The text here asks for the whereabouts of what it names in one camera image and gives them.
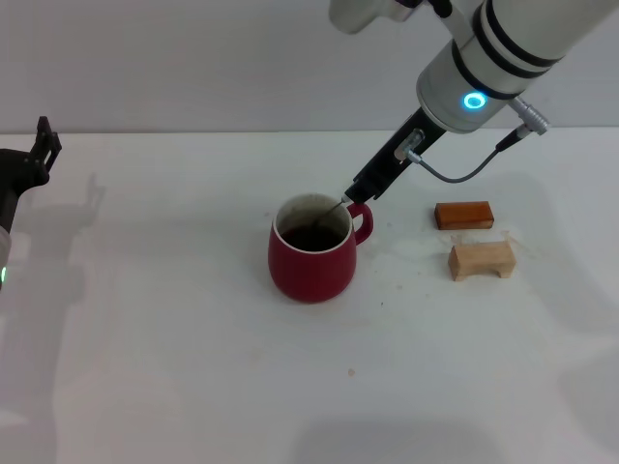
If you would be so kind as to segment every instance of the blue led ring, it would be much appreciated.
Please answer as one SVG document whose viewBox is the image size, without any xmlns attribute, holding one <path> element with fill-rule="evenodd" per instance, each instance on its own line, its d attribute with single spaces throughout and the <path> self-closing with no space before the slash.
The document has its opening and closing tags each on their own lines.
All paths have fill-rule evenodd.
<svg viewBox="0 0 619 464">
<path fill-rule="evenodd" d="M 471 92 L 464 97 L 464 106 L 468 109 L 481 109 L 486 106 L 487 97 L 480 92 Z"/>
</svg>

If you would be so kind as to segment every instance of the black stripe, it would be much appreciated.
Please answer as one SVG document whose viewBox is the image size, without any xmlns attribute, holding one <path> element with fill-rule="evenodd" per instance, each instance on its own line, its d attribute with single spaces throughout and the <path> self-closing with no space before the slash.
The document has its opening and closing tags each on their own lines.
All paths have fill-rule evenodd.
<svg viewBox="0 0 619 464">
<path fill-rule="evenodd" d="M 478 78 L 475 77 L 473 73 L 468 70 L 468 68 L 466 68 L 464 60 L 462 60 L 462 55 L 460 55 L 460 50 L 457 49 L 456 41 L 452 41 L 452 56 L 454 57 L 454 63 L 456 63 L 457 70 L 460 74 L 462 74 L 464 80 L 466 80 L 475 90 L 479 90 L 495 100 L 513 100 L 520 95 L 520 93 L 504 94 L 503 92 L 490 89 L 484 83 L 480 82 Z"/>
<path fill-rule="evenodd" d="M 523 48 L 520 48 L 520 46 L 518 46 L 518 44 L 507 35 L 507 32 L 503 30 L 501 24 L 499 24 L 499 20 L 496 17 L 494 8 L 492 7 L 492 0 L 486 0 L 486 15 L 490 29 L 492 29 L 492 32 L 499 42 L 510 50 L 514 56 L 517 56 L 522 61 L 539 68 L 550 68 L 552 65 L 561 60 L 561 58 L 557 60 L 546 60 L 546 58 L 540 58 L 539 56 L 532 55 Z"/>
<path fill-rule="evenodd" d="M 545 74 L 548 70 L 545 71 L 527 71 L 523 68 L 519 68 L 518 66 L 510 63 L 507 59 L 503 57 L 490 43 L 490 40 L 487 38 L 486 31 L 484 31 L 484 27 L 482 27 L 482 7 L 477 9 L 475 12 L 475 16 L 473 17 L 473 31 L 477 36 L 477 40 L 480 42 L 480 45 L 484 49 L 484 52 L 488 56 L 490 60 L 494 62 L 496 66 L 501 68 L 503 71 L 511 75 L 515 75 L 516 77 L 522 77 L 524 79 L 535 79 L 543 74 Z"/>
<path fill-rule="evenodd" d="M 424 0 L 396 0 L 398 3 L 400 3 L 402 6 L 406 7 L 406 8 L 410 8 L 411 10 L 419 7 Z"/>
</svg>

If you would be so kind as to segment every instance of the mug rim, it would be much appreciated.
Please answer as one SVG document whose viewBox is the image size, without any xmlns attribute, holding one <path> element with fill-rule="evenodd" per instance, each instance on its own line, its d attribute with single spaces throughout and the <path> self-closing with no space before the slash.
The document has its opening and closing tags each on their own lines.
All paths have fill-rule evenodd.
<svg viewBox="0 0 619 464">
<path fill-rule="evenodd" d="M 348 242 L 348 239 L 350 239 L 350 236 L 352 235 L 352 230 L 353 230 L 352 216 L 350 215 L 348 208 L 346 208 L 342 204 L 342 205 L 339 205 L 339 208 L 342 208 L 346 212 L 346 218 L 348 219 L 348 233 L 346 234 L 346 238 L 343 239 L 337 246 L 334 246 L 333 248 L 325 249 L 323 251 L 305 251 L 304 249 L 300 249 L 300 248 L 296 248 L 295 246 L 292 246 L 286 240 L 283 239 L 283 237 L 280 234 L 280 231 L 278 230 L 278 219 L 280 217 L 281 210 L 283 209 L 283 207 L 286 206 L 288 203 L 291 203 L 292 201 L 301 200 L 303 198 L 308 198 L 308 197 L 316 197 L 316 196 L 326 198 L 328 200 L 333 200 L 336 203 L 339 203 L 339 200 L 335 199 L 334 197 L 329 196 L 329 195 L 324 195 L 322 193 L 302 193 L 300 195 L 296 195 L 296 196 L 293 196 L 292 198 L 287 199 L 285 203 L 283 203 L 280 206 L 280 208 L 278 209 L 278 213 L 273 218 L 273 230 L 275 231 L 275 234 L 280 240 L 280 242 L 282 242 L 288 248 L 293 249 L 294 251 L 297 251 L 299 253 L 319 255 L 319 254 L 327 254 L 327 253 L 333 252 L 336 249 L 343 247 L 346 244 L 346 242 Z"/>
</svg>

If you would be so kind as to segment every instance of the light wooden block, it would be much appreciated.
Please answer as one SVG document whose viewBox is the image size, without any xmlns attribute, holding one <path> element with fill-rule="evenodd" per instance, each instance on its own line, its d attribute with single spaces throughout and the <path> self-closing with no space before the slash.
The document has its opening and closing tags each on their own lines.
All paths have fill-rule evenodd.
<svg viewBox="0 0 619 464">
<path fill-rule="evenodd" d="M 434 217 L 439 230 L 490 229 L 494 225 L 487 201 L 437 203 Z"/>
<path fill-rule="evenodd" d="M 455 281 L 488 272 L 509 278 L 516 267 L 516 257 L 509 242 L 456 245 L 449 256 L 449 267 Z"/>
</svg>

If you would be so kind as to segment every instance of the coffee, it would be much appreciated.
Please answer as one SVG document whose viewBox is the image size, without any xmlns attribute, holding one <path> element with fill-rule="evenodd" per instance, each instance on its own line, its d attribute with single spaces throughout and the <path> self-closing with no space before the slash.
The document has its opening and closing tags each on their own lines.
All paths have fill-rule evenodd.
<svg viewBox="0 0 619 464">
<path fill-rule="evenodd" d="M 346 238 L 324 225 L 302 225 L 285 232 L 281 237 L 292 247 L 313 252 L 335 248 Z"/>
</svg>

